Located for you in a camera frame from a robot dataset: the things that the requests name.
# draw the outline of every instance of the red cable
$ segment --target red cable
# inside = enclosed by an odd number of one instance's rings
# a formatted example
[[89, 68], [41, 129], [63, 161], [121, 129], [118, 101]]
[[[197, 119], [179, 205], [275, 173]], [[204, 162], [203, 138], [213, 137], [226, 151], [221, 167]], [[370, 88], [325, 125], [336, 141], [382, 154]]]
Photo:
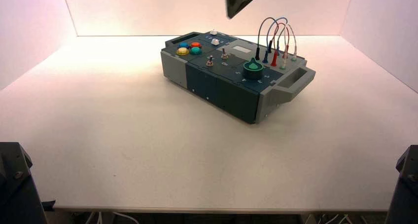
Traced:
[[[276, 25], [275, 33], [273, 35], [273, 47], [274, 47], [274, 49], [276, 48], [275, 37], [276, 37], [277, 32], [279, 31], [279, 24], [282, 24], [283, 26], [286, 26], [284, 23], [278, 23]], [[287, 27], [286, 27], [286, 31], [287, 31], [287, 46], [289, 46], [290, 35], [289, 35], [289, 29]]]

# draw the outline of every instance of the blue cable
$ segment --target blue cable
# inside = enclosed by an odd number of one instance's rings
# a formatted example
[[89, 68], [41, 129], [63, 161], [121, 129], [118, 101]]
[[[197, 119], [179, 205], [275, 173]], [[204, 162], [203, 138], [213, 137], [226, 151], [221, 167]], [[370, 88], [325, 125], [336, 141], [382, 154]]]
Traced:
[[256, 53], [255, 53], [255, 59], [256, 60], [259, 60], [260, 59], [260, 57], [259, 57], [259, 52], [260, 52], [260, 32], [261, 32], [261, 28], [263, 27], [263, 24], [264, 24], [264, 22], [266, 21], [266, 20], [268, 20], [268, 19], [271, 19], [271, 20], [273, 20], [274, 22], [270, 25], [270, 27], [269, 27], [269, 31], [267, 32], [267, 48], [268, 48], [268, 45], [269, 45], [269, 32], [270, 32], [270, 29], [272, 28], [272, 25], [274, 24], [274, 23], [276, 23], [277, 25], [279, 25], [278, 23], [277, 23], [277, 21], [278, 20], [280, 20], [280, 19], [284, 19], [284, 20], [286, 20], [286, 24], [287, 24], [287, 18], [285, 18], [285, 17], [280, 17], [280, 18], [278, 18], [278, 19], [274, 19], [274, 18], [272, 18], [272, 17], [267, 17], [266, 19], [264, 19], [263, 20], [263, 22], [261, 23], [261, 25], [260, 25], [260, 28], [258, 29], [258, 38], [257, 38], [257, 50], [256, 50]]
[[[280, 19], [284, 19], [284, 20], [286, 20], [285, 25], [287, 24], [287, 18], [285, 18], [285, 17], [280, 17], [280, 18], [276, 19], [276, 20], [274, 21], [274, 23], [276, 23], [276, 24], [278, 25], [277, 21], [278, 21], [278, 20], [280, 20]], [[274, 23], [272, 23], [272, 24], [270, 25], [269, 30], [267, 31], [267, 36], [266, 36], [266, 46], [268, 46], [268, 45], [269, 45], [269, 34], [270, 34], [270, 29], [272, 28], [272, 26], [273, 26], [273, 24], [274, 24]]]

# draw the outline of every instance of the white table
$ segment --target white table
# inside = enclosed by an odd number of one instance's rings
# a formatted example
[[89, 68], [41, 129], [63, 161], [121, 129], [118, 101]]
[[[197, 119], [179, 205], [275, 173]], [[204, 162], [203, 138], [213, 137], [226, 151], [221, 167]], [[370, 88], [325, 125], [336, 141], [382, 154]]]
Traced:
[[[0, 140], [41, 199], [119, 211], [386, 210], [418, 94], [341, 37], [298, 37], [315, 79], [248, 125], [163, 77], [174, 37], [79, 37], [0, 91]], [[244, 37], [254, 41], [255, 37]]]

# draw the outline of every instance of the white backdrop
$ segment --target white backdrop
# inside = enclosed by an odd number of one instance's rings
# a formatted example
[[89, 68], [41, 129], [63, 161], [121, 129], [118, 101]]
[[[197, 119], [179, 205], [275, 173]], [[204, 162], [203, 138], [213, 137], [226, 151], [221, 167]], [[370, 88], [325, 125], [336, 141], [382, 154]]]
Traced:
[[339, 35], [349, 0], [254, 0], [232, 20], [225, 0], [67, 0], [79, 36], [182, 35], [211, 29], [257, 34], [286, 15], [298, 35]]
[[65, 0], [0, 0], [0, 90], [73, 37]]
[[351, 0], [342, 36], [418, 92], [417, 0]]

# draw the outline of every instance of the gray cable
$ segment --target gray cable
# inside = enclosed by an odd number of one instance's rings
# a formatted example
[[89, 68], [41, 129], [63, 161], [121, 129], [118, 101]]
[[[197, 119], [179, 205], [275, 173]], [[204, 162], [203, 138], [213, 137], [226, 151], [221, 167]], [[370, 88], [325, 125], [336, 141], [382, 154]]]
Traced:
[[329, 220], [329, 221], [327, 221], [327, 223], [325, 223], [325, 224], [330, 224], [333, 220], [335, 220], [335, 218], [337, 218], [339, 215], [337, 214], [337, 215], [335, 215], [335, 217], [333, 218], [333, 219], [331, 219], [331, 220]]
[[85, 224], [89, 224], [89, 223], [90, 223], [90, 221], [91, 221], [91, 219], [93, 218], [94, 214], [95, 214], [95, 212], [92, 212], [92, 213], [90, 214], [90, 216], [89, 216], [89, 218], [87, 219], [87, 221], [86, 221], [86, 223], [85, 223]]
[[363, 220], [364, 224], [368, 224], [367, 221], [366, 221], [366, 219], [363, 216], [360, 216], [360, 217]]
[[118, 215], [118, 216], [121, 216], [121, 217], [124, 217], [124, 218], [131, 219], [131, 220], [133, 220], [136, 224], [139, 224], [139, 222], [138, 222], [137, 220], [135, 220], [135, 218], [133, 218], [133, 217], [130, 217], [130, 216], [128, 216], [128, 215], [121, 214], [121, 213], [116, 213], [116, 212], [113, 212], [113, 213], [114, 213], [114, 214], [116, 214], [116, 215]]
[[307, 219], [306, 219], [306, 221], [305, 221], [305, 224], [306, 224], [306, 223], [308, 223], [309, 218], [311, 218], [311, 216], [312, 216], [312, 214], [309, 214], [308, 218], [307, 218]]

